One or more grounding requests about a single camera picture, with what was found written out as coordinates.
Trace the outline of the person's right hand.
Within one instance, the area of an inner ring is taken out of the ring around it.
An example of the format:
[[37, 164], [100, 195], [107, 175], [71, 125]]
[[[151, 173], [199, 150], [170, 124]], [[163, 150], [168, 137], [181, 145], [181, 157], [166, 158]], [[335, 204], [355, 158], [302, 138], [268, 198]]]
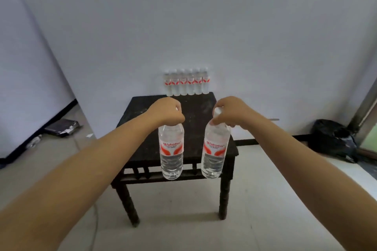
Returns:
[[225, 123], [228, 126], [243, 127], [253, 110], [240, 98], [227, 96], [220, 99], [214, 106], [211, 125]]

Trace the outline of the person's left hand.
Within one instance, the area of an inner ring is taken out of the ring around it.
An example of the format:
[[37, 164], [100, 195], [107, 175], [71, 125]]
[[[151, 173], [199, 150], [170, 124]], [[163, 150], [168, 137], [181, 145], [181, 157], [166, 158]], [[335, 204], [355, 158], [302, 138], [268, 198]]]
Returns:
[[147, 118], [155, 128], [166, 125], [166, 100], [174, 99], [172, 97], [165, 97], [158, 99], [146, 111]]

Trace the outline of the clear water bottle red label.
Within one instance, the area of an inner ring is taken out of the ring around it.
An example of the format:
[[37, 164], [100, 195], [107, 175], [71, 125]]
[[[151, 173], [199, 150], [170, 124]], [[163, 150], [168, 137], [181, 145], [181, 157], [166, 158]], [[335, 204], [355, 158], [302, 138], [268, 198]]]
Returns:
[[231, 127], [225, 123], [219, 125], [207, 124], [201, 158], [201, 172], [205, 178], [215, 179], [220, 177], [230, 136]]
[[158, 128], [159, 154], [163, 177], [174, 181], [183, 171], [184, 128], [182, 124]]

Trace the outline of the person's right forearm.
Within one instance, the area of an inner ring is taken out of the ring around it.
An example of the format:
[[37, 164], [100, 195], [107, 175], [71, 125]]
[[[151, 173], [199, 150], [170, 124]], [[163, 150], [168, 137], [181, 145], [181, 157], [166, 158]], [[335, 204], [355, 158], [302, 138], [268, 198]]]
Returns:
[[377, 200], [351, 177], [251, 110], [244, 127], [346, 251], [377, 251]]

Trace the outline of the person's left forearm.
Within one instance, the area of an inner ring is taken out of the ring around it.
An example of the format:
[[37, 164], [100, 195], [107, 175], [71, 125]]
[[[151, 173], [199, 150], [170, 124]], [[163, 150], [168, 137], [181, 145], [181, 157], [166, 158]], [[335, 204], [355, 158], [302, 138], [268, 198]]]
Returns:
[[0, 251], [56, 251], [144, 139], [145, 112], [63, 161], [0, 211]]

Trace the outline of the black wooden table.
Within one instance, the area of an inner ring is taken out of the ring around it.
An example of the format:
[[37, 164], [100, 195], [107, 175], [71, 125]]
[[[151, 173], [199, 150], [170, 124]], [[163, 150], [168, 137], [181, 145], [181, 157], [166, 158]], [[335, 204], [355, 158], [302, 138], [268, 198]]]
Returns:
[[[164, 95], [132, 97], [116, 127], [120, 127], [129, 120], [141, 115], [151, 104], [160, 98], [164, 98]], [[189, 170], [183, 170], [177, 180], [188, 181], [204, 179], [205, 177], [202, 175], [197, 165], [201, 160], [205, 126], [212, 119], [212, 111], [216, 103], [215, 96], [213, 92], [210, 92], [209, 94], [174, 96], [173, 98], [181, 103], [182, 111], [186, 118], [183, 123], [185, 131], [183, 164], [192, 166]], [[227, 217], [230, 183], [233, 179], [235, 158], [238, 154], [235, 141], [230, 137], [224, 167], [220, 175], [221, 183], [218, 213], [220, 220], [225, 220]], [[135, 228], [139, 225], [140, 219], [127, 186], [132, 184], [167, 182], [168, 180], [163, 177], [162, 172], [149, 171], [149, 168], [157, 167], [159, 164], [158, 132], [155, 130], [140, 145], [111, 182], [111, 187], [116, 190], [131, 225]]]

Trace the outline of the row of water bottles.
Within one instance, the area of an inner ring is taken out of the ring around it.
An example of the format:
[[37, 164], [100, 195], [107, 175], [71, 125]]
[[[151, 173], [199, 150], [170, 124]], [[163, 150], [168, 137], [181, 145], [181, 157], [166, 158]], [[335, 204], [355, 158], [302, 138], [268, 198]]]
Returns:
[[172, 69], [163, 72], [166, 96], [190, 96], [209, 94], [210, 74], [207, 67]]

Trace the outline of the black garbage bag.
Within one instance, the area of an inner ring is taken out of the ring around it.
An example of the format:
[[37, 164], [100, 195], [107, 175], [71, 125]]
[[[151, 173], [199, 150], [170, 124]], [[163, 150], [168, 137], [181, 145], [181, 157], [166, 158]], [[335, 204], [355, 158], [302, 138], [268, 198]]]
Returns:
[[308, 147], [319, 154], [358, 163], [353, 134], [344, 125], [332, 120], [315, 120], [310, 130]]

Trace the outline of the black flat bag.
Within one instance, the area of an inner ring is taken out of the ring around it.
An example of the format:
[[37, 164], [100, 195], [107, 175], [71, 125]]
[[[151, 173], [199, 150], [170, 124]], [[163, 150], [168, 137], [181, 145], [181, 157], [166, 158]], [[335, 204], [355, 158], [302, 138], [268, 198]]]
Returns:
[[65, 138], [77, 131], [81, 125], [76, 120], [60, 119], [46, 126], [43, 133], [59, 138]]

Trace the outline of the crumpled clear plastic wrap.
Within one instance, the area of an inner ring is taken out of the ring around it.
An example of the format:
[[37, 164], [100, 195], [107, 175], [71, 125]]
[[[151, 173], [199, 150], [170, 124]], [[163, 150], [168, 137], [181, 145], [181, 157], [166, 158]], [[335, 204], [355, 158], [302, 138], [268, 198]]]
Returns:
[[37, 136], [35, 136], [33, 139], [31, 139], [25, 146], [26, 149], [31, 149], [31, 148], [34, 148], [37, 144], [40, 143], [42, 139], [42, 135], [39, 134]]

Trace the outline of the metal door frame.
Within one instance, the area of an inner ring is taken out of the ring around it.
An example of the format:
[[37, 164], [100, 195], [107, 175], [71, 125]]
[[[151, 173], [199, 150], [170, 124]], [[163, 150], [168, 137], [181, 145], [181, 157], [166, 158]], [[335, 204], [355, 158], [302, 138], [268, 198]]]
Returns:
[[377, 125], [377, 78], [351, 119], [348, 129], [353, 133], [358, 155], [377, 161], [377, 152], [362, 148], [363, 142]]

